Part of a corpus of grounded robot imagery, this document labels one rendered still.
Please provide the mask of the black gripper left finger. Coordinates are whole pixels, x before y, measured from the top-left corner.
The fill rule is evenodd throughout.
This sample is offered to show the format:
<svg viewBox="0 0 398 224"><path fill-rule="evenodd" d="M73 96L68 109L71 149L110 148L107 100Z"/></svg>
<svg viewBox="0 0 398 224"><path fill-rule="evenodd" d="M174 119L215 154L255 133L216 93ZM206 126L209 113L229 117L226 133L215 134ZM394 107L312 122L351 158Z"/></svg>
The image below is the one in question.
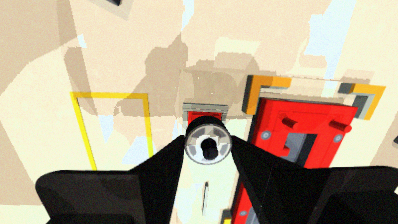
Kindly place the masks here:
<svg viewBox="0 0 398 224"><path fill-rule="evenodd" d="M135 224L170 224L184 142L179 135L130 170L50 171L35 181L35 189L50 218L58 213L127 213Z"/></svg>

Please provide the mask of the yellow tape outline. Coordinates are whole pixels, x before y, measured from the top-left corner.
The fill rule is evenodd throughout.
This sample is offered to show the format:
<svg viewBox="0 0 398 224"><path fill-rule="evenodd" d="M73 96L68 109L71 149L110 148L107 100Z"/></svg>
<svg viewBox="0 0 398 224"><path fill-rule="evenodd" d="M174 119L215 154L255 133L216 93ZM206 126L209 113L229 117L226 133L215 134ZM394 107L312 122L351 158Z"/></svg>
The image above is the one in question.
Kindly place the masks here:
<svg viewBox="0 0 398 224"><path fill-rule="evenodd" d="M146 138L147 138L147 147L148 147L148 156L149 156L149 158L151 156L153 156L153 146L152 146L152 136L151 136L150 115L149 115L149 105L148 105L148 94L147 93L70 92L70 94L71 94L71 101L73 104L73 108L74 108L74 111L75 111L75 114L77 117L77 121L78 121L80 131L83 136L83 140L84 140L84 143L86 146L86 150L87 150L93 171L97 171L97 168L95 165L95 161L93 158L89 140L88 140L88 137L87 137L87 134L85 131L84 120L82 117L82 113L80 110L80 106L79 106L77 97L142 99L144 120L145 120L145 129L146 129Z"/></svg>

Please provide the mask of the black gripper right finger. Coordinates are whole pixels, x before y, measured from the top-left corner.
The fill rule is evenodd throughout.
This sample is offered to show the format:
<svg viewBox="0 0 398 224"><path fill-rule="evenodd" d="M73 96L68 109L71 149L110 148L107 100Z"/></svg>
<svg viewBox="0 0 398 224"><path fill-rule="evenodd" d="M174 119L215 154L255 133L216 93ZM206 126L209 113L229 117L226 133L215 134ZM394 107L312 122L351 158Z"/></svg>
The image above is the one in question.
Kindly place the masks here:
<svg viewBox="0 0 398 224"><path fill-rule="evenodd" d="M340 192L392 190L392 166L307 169L235 135L231 154L259 224L316 224L328 199Z"/></svg>

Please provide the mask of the grey and black wheel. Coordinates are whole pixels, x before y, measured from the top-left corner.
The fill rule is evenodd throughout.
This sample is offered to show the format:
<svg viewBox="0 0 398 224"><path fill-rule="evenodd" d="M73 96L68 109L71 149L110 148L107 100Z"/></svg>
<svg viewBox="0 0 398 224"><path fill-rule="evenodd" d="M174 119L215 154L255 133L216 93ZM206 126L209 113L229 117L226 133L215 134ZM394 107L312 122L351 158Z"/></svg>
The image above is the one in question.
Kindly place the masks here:
<svg viewBox="0 0 398 224"><path fill-rule="evenodd" d="M218 157L206 160L202 153L202 141L213 139L218 149ZM231 152L232 137L223 122L214 116L200 116L190 122L185 133L184 149L187 156L200 165L214 165L223 161Z"/></svg>

